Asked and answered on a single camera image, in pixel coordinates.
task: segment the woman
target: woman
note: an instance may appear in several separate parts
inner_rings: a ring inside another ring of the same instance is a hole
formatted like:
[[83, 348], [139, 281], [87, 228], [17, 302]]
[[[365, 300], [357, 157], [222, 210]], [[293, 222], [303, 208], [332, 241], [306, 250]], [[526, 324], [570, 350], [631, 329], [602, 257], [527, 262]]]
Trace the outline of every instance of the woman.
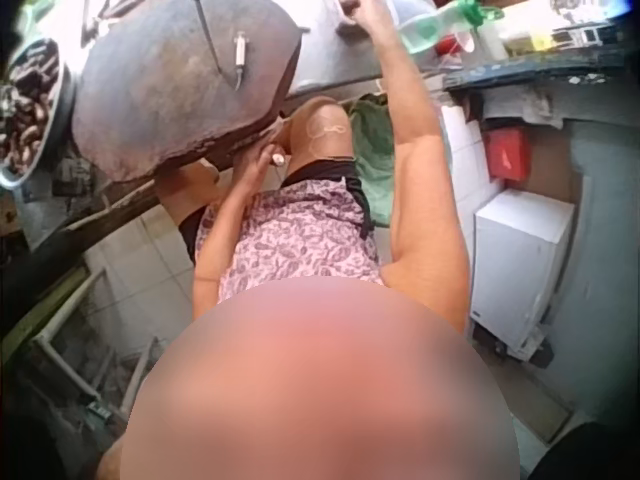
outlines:
[[[200, 164], [157, 180], [195, 259], [194, 319], [261, 283], [323, 275], [382, 283], [464, 329], [468, 259], [436, 112], [386, 3], [345, 3], [355, 5], [351, 15], [371, 36], [387, 84], [396, 159], [393, 262], [377, 265], [349, 119], [333, 100], [316, 98], [242, 155], [221, 204], [216, 179]], [[291, 155], [282, 187], [256, 195], [280, 149]]]

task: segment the woman's hand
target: woman's hand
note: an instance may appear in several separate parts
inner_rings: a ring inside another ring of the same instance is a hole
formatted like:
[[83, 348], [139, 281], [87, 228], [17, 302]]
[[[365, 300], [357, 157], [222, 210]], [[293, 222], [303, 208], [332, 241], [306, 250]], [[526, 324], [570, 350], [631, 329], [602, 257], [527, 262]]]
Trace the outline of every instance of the woman's hand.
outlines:
[[340, 0], [340, 4], [345, 14], [364, 28], [374, 40], [396, 34], [385, 0]]
[[232, 192], [237, 192], [246, 199], [258, 193], [267, 168], [274, 153], [279, 147], [271, 142], [271, 136], [251, 145], [240, 153], [233, 162]]

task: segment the woman's arm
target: woman's arm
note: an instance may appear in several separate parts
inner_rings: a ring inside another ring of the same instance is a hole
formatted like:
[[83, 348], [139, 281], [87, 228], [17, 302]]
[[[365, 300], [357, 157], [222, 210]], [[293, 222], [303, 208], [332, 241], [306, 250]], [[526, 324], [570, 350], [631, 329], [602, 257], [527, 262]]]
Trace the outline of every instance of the woman's arm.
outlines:
[[265, 141], [259, 142], [249, 148], [234, 166], [231, 190], [220, 205], [216, 221], [196, 261], [193, 276], [194, 320], [218, 303], [220, 279], [231, 266], [244, 210], [260, 189], [276, 148], [275, 145], [265, 147]]
[[393, 124], [393, 263], [383, 267], [382, 278], [462, 332], [469, 308], [469, 261], [436, 111], [384, 0], [343, 1], [371, 36]]

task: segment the red box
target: red box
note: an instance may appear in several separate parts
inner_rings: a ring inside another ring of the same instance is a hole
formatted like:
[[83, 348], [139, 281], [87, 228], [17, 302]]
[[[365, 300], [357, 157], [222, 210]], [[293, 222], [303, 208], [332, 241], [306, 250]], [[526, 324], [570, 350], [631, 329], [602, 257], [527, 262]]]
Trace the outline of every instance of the red box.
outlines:
[[531, 171], [531, 145], [524, 128], [501, 128], [484, 134], [487, 166], [492, 177], [526, 180]]

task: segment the white container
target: white container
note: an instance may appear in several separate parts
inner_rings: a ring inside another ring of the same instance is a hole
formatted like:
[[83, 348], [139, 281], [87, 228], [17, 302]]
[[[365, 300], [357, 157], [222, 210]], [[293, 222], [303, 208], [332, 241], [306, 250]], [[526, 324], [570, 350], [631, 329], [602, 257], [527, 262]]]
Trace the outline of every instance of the white container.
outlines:
[[476, 215], [471, 318], [528, 361], [562, 267], [574, 206], [506, 190]]

